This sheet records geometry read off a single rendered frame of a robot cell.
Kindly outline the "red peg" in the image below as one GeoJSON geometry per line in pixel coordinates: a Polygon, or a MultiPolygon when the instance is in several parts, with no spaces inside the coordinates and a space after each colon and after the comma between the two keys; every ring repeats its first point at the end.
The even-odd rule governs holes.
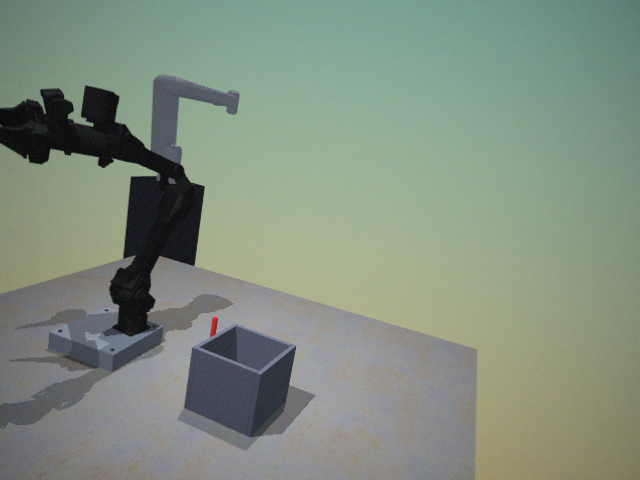
{"type": "Polygon", "coordinates": [[[216,334],[217,322],[218,322],[218,317],[213,317],[210,337],[216,334]]]}

